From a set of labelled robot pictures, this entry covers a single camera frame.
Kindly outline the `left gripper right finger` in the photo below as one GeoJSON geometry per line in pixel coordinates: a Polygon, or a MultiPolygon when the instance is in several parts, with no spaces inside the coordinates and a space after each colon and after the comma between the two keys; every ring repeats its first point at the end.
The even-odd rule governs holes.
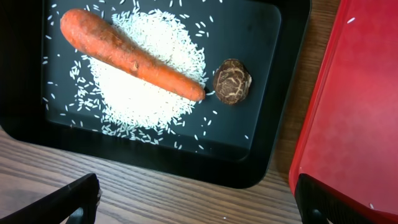
{"type": "Polygon", "coordinates": [[[360,224],[379,221],[370,208],[307,174],[299,175],[294,196],[303,223],[360,224]]]}

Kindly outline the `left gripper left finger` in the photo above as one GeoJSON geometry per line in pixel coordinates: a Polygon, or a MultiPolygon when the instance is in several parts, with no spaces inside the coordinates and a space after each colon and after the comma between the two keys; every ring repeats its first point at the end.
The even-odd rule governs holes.
{"type": "Polygon", "coordinates": [[[86,174],[46,197],[1,218],[1,224],[63,221],[94,224],[100,197],[100,183],[96,174],[86,174]]]}

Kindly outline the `white rice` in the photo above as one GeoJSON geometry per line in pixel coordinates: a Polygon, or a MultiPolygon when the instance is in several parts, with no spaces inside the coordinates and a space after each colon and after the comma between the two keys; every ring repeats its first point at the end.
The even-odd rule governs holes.
{"type": "Polygon", "coordinates": [[[255,120],[217,99],[212,80],[224,60],[221,38],[231,2],[45,1],[44,87],[47,120],[117,138],[194,152],[217,144],[249,149],[255,120]],[[92,12],[163,63],[198,82],[203,101],[165,91],[74,49],[60,30],[73,8],[92,12]]]}

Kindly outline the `brown food scrap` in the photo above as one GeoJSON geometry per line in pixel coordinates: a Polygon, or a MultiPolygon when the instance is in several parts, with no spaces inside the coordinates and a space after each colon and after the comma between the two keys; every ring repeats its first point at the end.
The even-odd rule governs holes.
{"type": "Polygon", "coordinates": [[[251,83],[252,77],[244,64],[229,58],[215,72],[213,89],[222,103],[235,105],[247,97],[251,83]]]}

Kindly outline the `orange carrot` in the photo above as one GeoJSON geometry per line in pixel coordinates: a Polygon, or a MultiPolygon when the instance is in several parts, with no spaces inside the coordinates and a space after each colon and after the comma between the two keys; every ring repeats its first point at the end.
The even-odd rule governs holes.
{"type": "Polygon", "coordinates": [[[205,98],[199,83],[142,50],[92,12],[68,10],[60,20],[60,30],[75,49],[90,57],[188,100],[205,98]]]}

